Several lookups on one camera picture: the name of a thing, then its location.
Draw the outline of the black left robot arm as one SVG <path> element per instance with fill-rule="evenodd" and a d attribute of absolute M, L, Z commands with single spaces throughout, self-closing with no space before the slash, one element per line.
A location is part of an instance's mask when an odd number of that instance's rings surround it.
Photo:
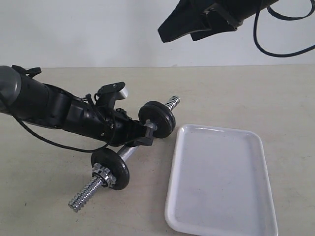
<path fill-rule="evenodd" d="M 130 118 L 115 102 L 127 97 L 125 82 L 102 86 L 94 95 L 78 97 L 54 85 L 41 83 L 34 77 L 39 67 L 25 70 L 19 66 L 0 67 L 0 111 L 18 120 L 50 129 L 108 143 L 150 146 L 153 131 Z"/>

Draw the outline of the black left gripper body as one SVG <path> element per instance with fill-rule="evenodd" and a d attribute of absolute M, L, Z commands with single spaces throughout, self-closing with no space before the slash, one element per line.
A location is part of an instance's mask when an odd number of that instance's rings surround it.
<path fill-rule="evenodd" d="M 123 109 L 98 107 L 85 103 L 83 136 L 106 142 L 109 145 L 142 143 L 145 126 L 130 118 Z"/>

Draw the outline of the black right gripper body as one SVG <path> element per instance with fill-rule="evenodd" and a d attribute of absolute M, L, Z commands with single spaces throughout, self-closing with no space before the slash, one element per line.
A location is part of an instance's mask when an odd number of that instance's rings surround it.
<path fill-rule="evenodd" d="M 246 19 L 245 0 L 202 0 L 203 30 L 236 30 Z"/>

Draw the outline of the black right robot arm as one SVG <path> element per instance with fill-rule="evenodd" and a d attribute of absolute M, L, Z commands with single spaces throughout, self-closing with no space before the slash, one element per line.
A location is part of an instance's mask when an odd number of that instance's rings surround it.
<path fill-rule="evenodd" d="M 274 0 L 181 0 L 157 31 L 163 43 L 186 35 L 198 41 L 236 31 L 258 9 L 274 3 Z"/>

